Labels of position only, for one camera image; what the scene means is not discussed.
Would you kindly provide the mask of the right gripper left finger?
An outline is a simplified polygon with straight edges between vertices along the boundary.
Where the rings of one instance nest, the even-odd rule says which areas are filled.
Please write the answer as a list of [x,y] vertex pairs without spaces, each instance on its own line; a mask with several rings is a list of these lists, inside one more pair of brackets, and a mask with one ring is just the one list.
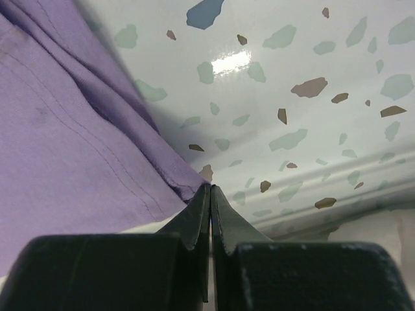
[[49,235],[21,251],[2,310],[201,310],[211,188],[155,233]]

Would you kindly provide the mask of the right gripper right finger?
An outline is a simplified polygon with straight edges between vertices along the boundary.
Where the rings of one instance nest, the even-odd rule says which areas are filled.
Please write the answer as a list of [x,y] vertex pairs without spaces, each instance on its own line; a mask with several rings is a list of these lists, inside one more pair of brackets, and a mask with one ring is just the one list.
[[211,188],[217,310],[413,310],[392,257],[366,242],[275,242]]

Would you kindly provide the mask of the purple t-shirt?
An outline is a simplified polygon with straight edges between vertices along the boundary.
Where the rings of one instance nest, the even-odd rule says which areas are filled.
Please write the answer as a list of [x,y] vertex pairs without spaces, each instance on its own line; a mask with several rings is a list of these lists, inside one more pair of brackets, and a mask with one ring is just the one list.
[[203,184],[72,1],[1,2],[1,275],[37,236],[160,222]]

